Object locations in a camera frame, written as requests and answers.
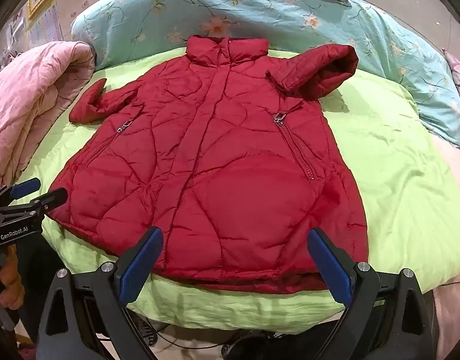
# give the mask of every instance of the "green bed sheet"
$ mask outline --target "green bed sheet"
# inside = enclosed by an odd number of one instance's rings
[[[173,57],[175,49],[93,75],[107,78],[107,91],[136,79]],[[291,57],[290,52],[270,52]],[[368,222],[369,262],[383,272],[409,267],[423,291],[460,273],[460,192],[416,104],[399,84],[357,71],[322,108],[340,152],[353,172]],[[38,177],[46,192],[66,161],[98,128],[68,122],[69,109],[44,137],[19,181]],[[20,200],[28,202],[37,193]],[[114,258],[46,218],[44,236],[73,273],[95,270]],[[265,328],[298,333],[342,309],[328,291],[261,295],[210,291],[151,275],[131,308],[152,319],[189,328]]]

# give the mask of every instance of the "pink blanket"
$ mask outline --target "pink blanket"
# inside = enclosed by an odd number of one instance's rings
[[[50,42],[23,53],[0,72],[0,186],[24,171],[94,69],[89,45]]]
[[[432,139],[460,186],[460,149],[435,135]],[[437,360],[443,360],[460,339],[460,275],[434,289],[440,338]]]

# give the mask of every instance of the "zipper pull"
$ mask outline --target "zipper pull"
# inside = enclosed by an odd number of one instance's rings
[[[286,116],[287,116],[287,114],[279,112],[278,114],[275,115],[275,117],[273,118],[273,121],[277,125],[283,126],[283,120],[285,119]]]
[[[132,124],[132,121],[128,120],[123,123],[120,127],[117,128],[117,134],[120,134],[123,130],[125,130],[128,126]]]

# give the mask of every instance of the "black pants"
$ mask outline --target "black pants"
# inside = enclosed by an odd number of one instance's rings
[[[20,242],[17,256],[18,272],[25,287],[24,303],[18,311],[28,335],[36,343],[48,290],[58,269],[65,265],[41,234]]]

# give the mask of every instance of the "zipper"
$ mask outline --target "zipper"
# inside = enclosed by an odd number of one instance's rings
[[[115,134],[113,134],[113,137],[107,141],[105,144],[103,144],[95,153],[92,154],[92,156],[86,160],[84,162],[84,165],[88,166],[96,157],[98,157],[100,155],[100,153],[105,150],[109,145],[111,145],[111,143],[116,140],[116,138],[118,137],[118,135],[120,135],[121,133],[123,133],[127,128],[128,126],[130,126],[133,121],[135,119],[137,119],[138,115],[140,114],[140,111],[142,110],[142,107],[140,107],[140,109],[138,110],[138,113],[133,117],[131,118],[130,120],[127,120],[125,123],[123,123],[120,127],[118,127],[115,131]]]
[[[298,164],[304,171],[305,175],[310,180],[313,180],[313,171],[312,171],[312,168],[310,167],[310,164],[307,161],[305,161],[304,156],[301,154],[300,149],[298,148],[297,144],[293,140],[289,129],[287,128],[287,126],[285,126],[285,123],[283,122],[286,116],[287,116],[286,113],[279,112],[278,114],[275,115],[273,121],[279,127],[280,132],[282,133],[283,137],[287,141],[287,144],[290,147],[290,150],[292,151],[293,156],[295,157]]]

